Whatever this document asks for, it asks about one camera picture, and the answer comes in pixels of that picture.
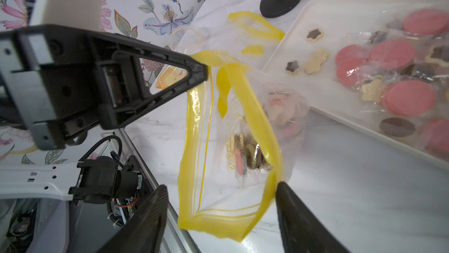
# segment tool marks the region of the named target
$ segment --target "screw hole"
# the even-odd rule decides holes
[[[82,127],[83,126],[83,124],[84,124],[84,121],[82,120],[82,119],[78,119],[77,121],[76,121],[76,126],[77,127]]]
[[[63,96],[70,97],[72,94],[72,89],[69,86],[63,86],[61,92]]]
[[[50,41],[49,46],[55,55],[61,55],[64,52],[64,48],[62,47],[62,44],[56,40]]]

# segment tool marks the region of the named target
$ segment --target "white bracket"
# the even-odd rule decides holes
[[[0,199],[52,198],[72,200],[70,187],[80,175],[77,162],[63,165],[5,166],[0,170]]]

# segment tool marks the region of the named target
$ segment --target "wall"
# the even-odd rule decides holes
[[[204,0],[103,0],[98,30],[120,33],[165,47],[177,26],[188,25]],[[0,31],[27,26],[24,0],[0,0]],[[151,84],[162,64],[142,60],[145,80]],[[77,161],[95,142],[110,132],[96,127],[86,141],[65,150],[37,150],[28,131],[0,128],[0,164],[62,164]]]

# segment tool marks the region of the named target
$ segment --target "clear plastic bag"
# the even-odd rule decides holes
[[[229,14],[226,23],[216,28],[180,26],[171,34],[169,46],[188,55],[205,50],[226,51],[261,69],[284,35],[262,16],[239,11]]]
[[[192,57],[209,79],[188,92],[178,225],[241,241],[291,176],[308,102],[226,53]]]

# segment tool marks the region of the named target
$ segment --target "pink round cookie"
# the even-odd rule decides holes
[[[434,35],[444,31],[448,24],[449,13],[436,8],[425,8],[409,14],[402,27],[410,33]]]
[[[287,122],[286,126],[283,129],[278,131],[277,137],[279,137],[279,139],[293,137],[296,134],[298,134],[298,132],[300,132],[301,127],[302,127],[302,124],[300,122],[289,121],[289,122]]]
[[[357,68],[366,63],[362,57],[348,58],[341,63],[337,68],[337,78],[341,83],[354,86],[359,82]]]
[[[412,62],[416,50],[412,43],[404,40],[389,40],[375,45],[368,60],[379,64],[381,70],[399,69]]]
[[[449,152],[449,120],[438,118],[423,126],[421,140],[430,148]]]
[[[342,48],[335,57],[335,64],[340,66],[346,59],[352,57],[362,57],[366,59],[368,56],[368,50],[359,45],[349,45]]]
[[[382,104],[388,111],[401,116],[418,116],[432,109],[436,93],[426,82],[398,82],[383,94]]]

